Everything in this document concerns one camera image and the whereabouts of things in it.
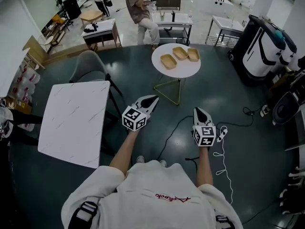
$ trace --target white floor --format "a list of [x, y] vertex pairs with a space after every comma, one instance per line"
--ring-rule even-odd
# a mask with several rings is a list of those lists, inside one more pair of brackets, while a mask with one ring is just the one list
[[[113, 3], [113, 6], [108, 9], [111, 18], [115, 18], [116, 20], [116, 24], [118, 27], [118, 31], [120, 34], [120, 39], [123, 47], [137, 45], [138, 27], [131, 20], [128, 10], [126, 9], [125, 0], [111, 0], [111, 1]], [[86, 8], [85, 7], [86, 4], [92, 4], [92, 5]], [[194, 22], [194, 25], [191, 30], [190, 42], [204, 44], [212, 17], [211, 15], [193, 11], [192, 9], [193, 9], [192, 0], [181, 0], [181, 10], [180, 11], [176, 10], [176, 12], [189, 13], [190, 10], [192, 11], [192, 20]], [[98, 10], [96, 4], [94, 3], [94, 0], [89, 0], [84, 4], [84, 6], [81, 7], [82, 12], [87, 10]], [[239, 5], [234, 5], [234, 20], [242, 24], [243, 20], [246, 20], [248, 18], [248, 15], [249, 15], [248, 11], [242, 10]], [[81, 20], [77, 18], [74, 19], [73, 21], [74, 21], [74, 25], [69, 26], [70, 31], [66, 29], [66, 34], [64, 35], [64, 37], [60, 42], [61, 45], [58, 45], [54, 49], [52, 49], [51, 53], [59, 52], [73, 46], [84, 44], [84, 40], [81, 37], [81, 33], [83, 31]], [[217, 26], [214, 25], [212, 27], [211, 33], [215, 34], [218, 31], [219, 29], [217, 28]], [[144, 41], [149, 43], [150, 38], [148, 33], [146, 33]]]

